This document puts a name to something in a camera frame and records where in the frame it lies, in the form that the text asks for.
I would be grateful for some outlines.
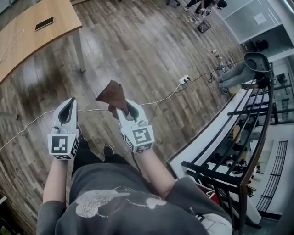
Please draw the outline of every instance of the cable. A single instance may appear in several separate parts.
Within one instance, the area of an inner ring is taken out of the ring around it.
[[[234,62],[234,63],[228,64],[228,65],[226,65],[226,66],[224,66],[224,67],[227,67],[227,66],[230,66],[230,65],[233,65],[233,64],[239,63],[239,62],[241,62],[241,61],[243,61],[243,60],[240,60],[240,61],[237,61],[237,62]],[[213,78],[212,78],[212,73],[213,73],[214,71],[212,71],[212,72],[210,72],[210,73],[204,73],[204,74],[201,74],[201,75],[200,75],[198,78],[196,78],[195,80],[191,80],[190,78],[188,78],[188,79],[189,79],[189,81],[191,81],[191,82],[195,82],[196,80],[198,80],[198,79],[201,78],[202,76],[204,76],[204,75],[206,75],[206,74],[210,74],[210,80],[211,80],[211,82],[212,82],[212,79],[213,79]],[[152,120],[154,119],[155,112],[156,112],[158,106],[160,105],[160,103],[163,102],[164,100],[170,98],[170,97],[173,96],[174,94],[176,94],[176,93],[180,93],[180,92],[182,92],[183,90],[187,89],[187,87],[188,87],[188,82],[186,82],[186,84],[187,84],[187,86],[186,86],[185,88],[183,88],[183,89],[181,89],[181,90],[179,90],[179,91],[176,91],[176,90],[178,90],[179,86],[181,86],[181,84],[179,84],[179,85],[176,87],[176,89],[174,90],[174,92],[172,92],[170,95],[168,95],[167,97],[165,97],[165,98],[163,98],[163,99],[161,99],[161,100],[159,100],[159,101],[152,102],[152,103],[141,104],[141,105],[140,105],[140,106],[144,106],[144,105],[152,105],[152,104],[159,103],[159,104],[155,107],[155,109],[154,109],[154,111],[153,111],[153,114],[152,114],[152,118],[151,118],[150,123],[152,123]],[[33,120],[32,122],[30,122],[30,123],[25,127],[25,129],[23,129],[22,131],[18,132],[16,136],[14,136],[10,141],[8,141],[8,142],[6,143],[3,147],[1,147],[1,148],[0,148],[0,151],[1,151],[3,148],[5,148],[5,146],[8,145],[12,140],[14,140],[16,137],[18,137],[19,134],[21,134],[22,132],[24,132],[24,131],[29,127],[29,125],[31,125],[33,122],[37,121],[39,118],[41,118],[41,117],[44,116],[45,114],[50,113],[50,112],[54,112],[54,111],[55,111],[55,110],[45,112],[45,113],[43,113],[42,115],[40,115],[39,117],[37,117],[35,120]],[[108,109],[91,109],[91,110],[78,110],[78,111],[79,111],[79,112],[108,111]]]
[[[31,125],[33,122],[37,121],[39,118],[41,118],[42,116],[44,116],[45,114],[47,113],[50,113],[50,112],[54,112],[55,110],[51,110],[51,111],[48,111],[48,112],[44,112],[42,115],[38,116],[35,120],[33,120],[32,122],[30,122],[26,127],[25,129],[23,129],[22,131],[18,132],[16,136],[14,136],[10,141],[8,141],[6,144],[4,144],[4,146],[2,148],[0,148],[0,151],[2,149],[5,148],[6,145],[8,145],[12,140],[14,140],[16,137],[18,137],[19,134],[21,134],[22,132],[24,132],[28,127],[29,125]]]
[[[35,121],[37,121],[39,118],[43,117],[45,114],[48,114],[50,112],[54,112],[54,110],[51,110],[51,111],[47,111],[47,112],[44,112],[42,115],[38,116],[35,120],[31,121],[26,127],[25,129],[23,129],[22,131],[18,132],[16,136],[14,136],[10,141],[8,141],[6,144],[4,144],[3,147],[0,148],[0,151],[2,149],[5,148],[6,145],[8,145],[11,141],[13,141],[16,137],[19,136],[19,134],[21,134],[22,132],[24,132],[32,123],[34,123]],[[91,110],[78,110],[79,112],[91,112],[91,111],[108,111],[108,109],[91,109]]]
[[[19,32],[22,31],[22,34],[18,37],[18,39],[15,41],[15,43],[12,45],[12,47],[9,49],[9,51],[7,52],[6,56],[4,56],[2,59],[0,58],[0,64],[2,62],[4,62],[4,60],[8,57],[10,51],[13,49],[13,47],[15,46],[15,44],[17,43],[17,41],[22,37],[23,33],[24,33],[24,29],[19,30],[12,38],[12,40],[10,41],[10,43],[7,45],[6,49],[4,50],[4,55],[6,53],[6,50],[8,49],[8,47],[10,46],[10,44],[13,42],[14,38],[16,37],[16,35],[18,35]]]
[[[142,104],[142,105],[140,105],[140,106],[143,106],[143,105],[151,105],[151,104],[156,104],[156,103],[158,103],[158,102],[162,102],[162,101],[164,101],[164,100],[166,100],[166,99],[168,99],[168,98],[170,98],[173,94],[175,94],[176,93],[176,90],[179,88],[179,86],[180,86],[181,84],[179,84],[177,87],[176,87],[176,89],[175,89],[175,91],[172,93],[172,94],[170,94],[169,96],[167,96],[166,98],[164,98],[164,99],[161,99],[161,100],[159,100],[159,101],[156,101],[156,102],[153,102],[153,103],[146,103],[146,104]],[[41,118],[42,116],[44,116],[45,114],[47,114],[47,113],[50,113],[50,112],[54,112],[55,110],[52,110],[52,111],[48,111],[48,112],[44,112],[42,115],[40,115],[39,117],[37,117],[35,120],[33,120],[32,122],[30,122],[26,127],[25,127],[25,129],[23,129],[22,131],[20,131],[20,132],[18,132],[17,133],[17,135],[16,136],[14,136],[10,141],[8,141],[3,147],[1,147],[0,148],[0,151],[2,150],[2,149],[4,149],[5,148],[5,146],[6,145],[8,145],[12,140],[14,140],[16,137],[18,137],[19,136],[19,134],[21,134],[22,132],[24,132],[32,123],[34,123],[35,121],[37,121],[39,118]],[[90,110],[78,110],[79,112],[92,112],[92,111],[108,111],[108,109],[90,109]]]
[[[181,86],[181,84],[178,84],[178,86],[176,87],[175,91],[174,91],[173,93],[171,93],[171,95],[165,97],[164,99],[159,100],[159,101],[156,101],[156,102],[153,102],[153,103],[142,104],[142,105],[140,105],[140,106],[156,104],[156,103],[158,103],[158,102],[161,102],[161,101],[164,101],[164,100],[170,98],[170,97],[176,92],[176,90],[178,90],[179,86]]]
[[[134,162],[135,162],[135,164],[136,164],[136,166],[137,166],[137,168],[138,168],[138,171],[139,171],[139,173],[142,175],[142,171],[141,171],[141,169],[139,168],[139,165],[138,165],[138,163],[137,163],[137,161],[136,161],[136,159],[135,159],[135,154],[132,152],[132,157],[133,157],[133,160],[134,160]]]
[[[239,61],[237,61],[237,62],[234,62],[234,63],[232,63],[232,61],[231,60],[229,60],[230,62],[231,62],[231,64],[227,64],[227,65],[225,65],[223,68],[225,68],[225,67],[229,67],[229,66],[231,66],[231,65],[233,65],[233,64],[237,64],[237,63],[239,63],[239,62],[241,62],[241,61],[243,61],[244,59],[241,59],[241,60],[239,60]],[[210,73],[204,73],[204,74],[201,74],[198,78],[196,78],[195,80],[190,80],[191,82],[195,82],[195,81],[197,81],[199,78],[201,78],[202,76],[204,76],[204,75],[206,75],[206,74],[210,74],[210,79],[208,80],[208,82],[209,83],[212,83],[212,81],[213,81],[213,72],[215,72],[215,71],[217,71],[217,70],[222,70],[223,68],[220,68],[220,69],[215,69],[214,71],[212,71],[212,72],[210,72]]]
[[[79,112],[92,112],[92,111],[108,111],[108,109],[90,109],[90,110],[78,110]]]
[[[185,88],[183,88],[183,89],[181,89],[181,90],[175,92],[174,94],[180,93],[180,92],[182,92],[183,90],[187,89],[187,87],[188,87],[188,82],[186,82],[186,84],[187,84],[187,86],[186,86]],[[154,111],[153,111],[153,114],[152,114],[152,118],[150,119],[150,124],[152,123],[152,121],[153,121],[153,119],[154,119],[154,117],[155,117],[156,109],[157,109],[157,108],[159,107],[159,105],[160,105],[164,100],[166,100],[166,99],[167,99],[167,98],[161,100],[161,102],[160,102],[159,104],[156,105],[156,107],[155,107],[155,109],[154,109]]]

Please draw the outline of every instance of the gray t-shirt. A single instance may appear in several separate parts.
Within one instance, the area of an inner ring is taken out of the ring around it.
[[[76,171],[68,208],[57,201],[41,206],[37,234],[208,235],[195,217],[205,214],[231,221],[190,178],[178,180],[164,200],[131,166],[99,163]]]

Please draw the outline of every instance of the brown cloth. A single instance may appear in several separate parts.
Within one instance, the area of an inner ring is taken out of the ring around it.
[[[123,110],[126,116],[129,114],[127,101],[124,96],[124,90],[121,84],[118,84],[116,81],[111,80],[96,100],[108,103],[108,111],[110,111],[112,116],[116,119],[118,119],[118,115],[115,108]]]

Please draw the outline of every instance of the floor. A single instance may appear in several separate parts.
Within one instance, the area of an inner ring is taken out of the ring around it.
[[[0,30],[34,0],[18,0],[0,15]],[[113,79],[125,96],[138,104],[158,101],[170,94],[188,74],[196,79],[214,70],[220,60],[238,61],[243,51],[216,14],[207,17],[212,28],[201,34],[187,23],[194,8],[183,11],[163,0],[91,0],[74,6],[83,28],[81,40],[86,72],[81,73],[73,39],[65,37],[36,53],[0,86],[0,110],[20,115],[19,121],[0,119],[0,146],[42,113],[75,97],[79,109],[107,108],[95,98]],[[204,76],[183,92],[162,102],[152,126],[155,151],[165,162],[181,150],[226,104],[216,82]],[[149,120],[156,105],[145,106]],[[52,113],[44,115],[0,151],[0,194],[6,195],[17,222],[35,234],[43,187],[51,165],[47,134]],[[118,122],[109,112],[80,112],[84,137],[99,157],[104,143],[132,164],[130,150],[119,135]],[[68,167],[71,185],[72,162]]]

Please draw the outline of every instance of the glass panel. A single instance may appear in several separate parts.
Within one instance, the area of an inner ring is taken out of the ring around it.
[[[291,85],[290,76],[288,73],[282,73],[276,76],[275,88]],[[279,124],[294,122],[294,95],[292,86],[285,87],[274,91],[277,111],[292,110],[290,112],[278,113]]]
[[[256,22],[258,16],[262,23]],[[225,19],[239,42],[248,40],[262,31],[276,27],[281,22],[279,16],[266,0],[254,0]]]

